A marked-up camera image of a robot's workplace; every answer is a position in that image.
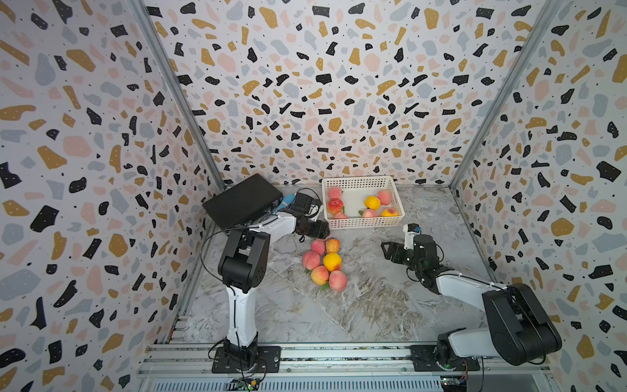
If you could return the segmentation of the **light blue plastic tube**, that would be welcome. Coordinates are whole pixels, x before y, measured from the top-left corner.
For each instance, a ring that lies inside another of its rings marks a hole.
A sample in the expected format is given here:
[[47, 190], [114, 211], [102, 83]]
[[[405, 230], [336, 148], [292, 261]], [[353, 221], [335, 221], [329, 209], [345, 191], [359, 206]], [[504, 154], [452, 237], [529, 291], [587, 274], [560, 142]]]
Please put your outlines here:
[[286, 208], [288, 208], [293, 201], [295, 200], [296, 195], [295, 194], [287, 194], [283, 197], [282, 202], [279, 204], [279, 206], [276, 207], [276, 209], [274, 209], [275, 212], [279, 212], [282, 211]]

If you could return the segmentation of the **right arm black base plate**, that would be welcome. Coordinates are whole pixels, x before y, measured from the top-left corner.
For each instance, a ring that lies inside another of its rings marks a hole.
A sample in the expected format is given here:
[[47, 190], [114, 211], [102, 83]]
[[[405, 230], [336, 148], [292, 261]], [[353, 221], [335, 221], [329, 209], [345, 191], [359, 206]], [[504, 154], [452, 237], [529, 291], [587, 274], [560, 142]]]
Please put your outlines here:
[[415, 372], [477, 372], [481, 369], [478, 359], [458, 357], [440, 343], [410, 346], [410, 359]]

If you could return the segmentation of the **black ribbed metal case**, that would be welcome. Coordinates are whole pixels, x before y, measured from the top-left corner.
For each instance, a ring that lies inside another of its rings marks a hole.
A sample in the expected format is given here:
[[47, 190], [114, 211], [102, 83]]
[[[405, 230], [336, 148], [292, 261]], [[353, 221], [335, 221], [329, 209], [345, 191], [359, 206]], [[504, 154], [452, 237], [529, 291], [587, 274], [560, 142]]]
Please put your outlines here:
[[260, 174], [228, 188], [202, 204], [222, 230], [250, 225], [282, 202], [282, 192]]

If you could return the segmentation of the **yellow pink peach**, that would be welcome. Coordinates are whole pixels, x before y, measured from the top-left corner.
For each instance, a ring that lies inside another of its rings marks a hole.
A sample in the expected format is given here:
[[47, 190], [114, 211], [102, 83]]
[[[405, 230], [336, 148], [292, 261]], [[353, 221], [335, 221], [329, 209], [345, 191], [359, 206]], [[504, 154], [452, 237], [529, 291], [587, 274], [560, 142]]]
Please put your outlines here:
[[387, 208], [382, 212], [381, 216], [382, 217], [398, 217], [399, 212], [394, 208]]

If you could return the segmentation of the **orange wrinkled peach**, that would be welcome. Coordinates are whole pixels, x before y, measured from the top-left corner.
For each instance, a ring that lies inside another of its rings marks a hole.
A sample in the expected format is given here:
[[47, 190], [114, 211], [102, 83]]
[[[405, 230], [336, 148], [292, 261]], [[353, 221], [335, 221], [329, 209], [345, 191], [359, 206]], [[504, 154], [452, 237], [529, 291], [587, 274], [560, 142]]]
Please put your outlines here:
[[325, 242], [325, 247], [327, 253], [338, 253], [341, 248], [341, 242], [336, 238], [329, 238]]

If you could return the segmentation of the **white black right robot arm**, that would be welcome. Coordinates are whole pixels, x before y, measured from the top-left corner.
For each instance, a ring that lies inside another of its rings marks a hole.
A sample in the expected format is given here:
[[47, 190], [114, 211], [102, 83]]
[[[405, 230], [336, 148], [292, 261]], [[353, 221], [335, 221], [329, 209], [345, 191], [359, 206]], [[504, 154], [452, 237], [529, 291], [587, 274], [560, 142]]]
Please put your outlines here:
[[470, 359], [485, 358], [500, 358], [513, 366], [540, 365], [563, 348], [557, 328], [527, 284], [497, 284], [444, 265], [442, 248], [413, 226], [403, 243], [380, 246], [387, 261], [405, 266], [412, 282], [485, 315], [484, 328], [459, 328], [439, 335], [430, 357], [441, 369], [454, 371]]

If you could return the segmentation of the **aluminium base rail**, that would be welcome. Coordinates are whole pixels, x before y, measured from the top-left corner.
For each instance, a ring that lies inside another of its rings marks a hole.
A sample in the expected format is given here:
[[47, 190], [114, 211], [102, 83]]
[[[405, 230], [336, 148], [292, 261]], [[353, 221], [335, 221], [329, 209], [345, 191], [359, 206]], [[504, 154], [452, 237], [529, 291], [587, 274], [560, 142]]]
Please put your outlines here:
[[138, 391], [557, 391], [546, 365], [435, 362], [431, 342], [270, 343], [240, 370], [212, 344], [153, 345]]

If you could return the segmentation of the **orange pink front peach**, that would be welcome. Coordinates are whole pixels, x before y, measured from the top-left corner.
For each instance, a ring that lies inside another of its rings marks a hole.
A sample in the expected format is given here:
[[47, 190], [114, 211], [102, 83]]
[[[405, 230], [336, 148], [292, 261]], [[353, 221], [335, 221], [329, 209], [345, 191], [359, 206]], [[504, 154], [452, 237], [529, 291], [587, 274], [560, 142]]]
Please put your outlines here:
[[329, 271], [325, 266], [318, 266], [311, 271], [311, 279], [318, 286], [324, 286], [329, 280]]

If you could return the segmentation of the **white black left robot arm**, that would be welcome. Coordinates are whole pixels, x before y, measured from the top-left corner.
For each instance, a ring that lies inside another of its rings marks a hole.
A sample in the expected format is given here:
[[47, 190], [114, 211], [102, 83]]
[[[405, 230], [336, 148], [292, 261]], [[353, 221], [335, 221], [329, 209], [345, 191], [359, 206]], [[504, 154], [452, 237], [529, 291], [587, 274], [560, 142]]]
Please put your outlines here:
[[330, 233], [326, 221], [289, 212], [276, 212], [250, 226], [230, 230], [218, 266], [229, 296], [229, 329], [223, 358], [242, 370], [258, 364], [256, 288], [265, 277], [271, 245], [287, 235], [325, 239]]

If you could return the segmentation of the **dark pink wrinkled peach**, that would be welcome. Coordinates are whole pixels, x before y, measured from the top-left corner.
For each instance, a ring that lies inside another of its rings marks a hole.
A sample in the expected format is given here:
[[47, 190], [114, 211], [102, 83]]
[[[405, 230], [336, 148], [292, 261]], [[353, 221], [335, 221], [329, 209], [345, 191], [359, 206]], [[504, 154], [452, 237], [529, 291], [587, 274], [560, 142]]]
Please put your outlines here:
[[326, 254], [326, 242], [320, 238], [316, 239], [311, 244], [311, 250], [320, 256], [324, 256]]

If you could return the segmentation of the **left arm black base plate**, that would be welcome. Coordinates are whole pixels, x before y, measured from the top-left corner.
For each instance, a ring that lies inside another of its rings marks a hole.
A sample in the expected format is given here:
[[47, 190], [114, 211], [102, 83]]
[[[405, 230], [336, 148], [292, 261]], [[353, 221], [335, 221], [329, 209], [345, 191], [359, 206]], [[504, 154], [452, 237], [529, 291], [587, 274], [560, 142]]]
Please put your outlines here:
[[281, 364], [280, 346], [257, 346], [252, 349], [238, 349], [230, 345], [217, 349], [212, 364], [212, 373], [278, 373]]

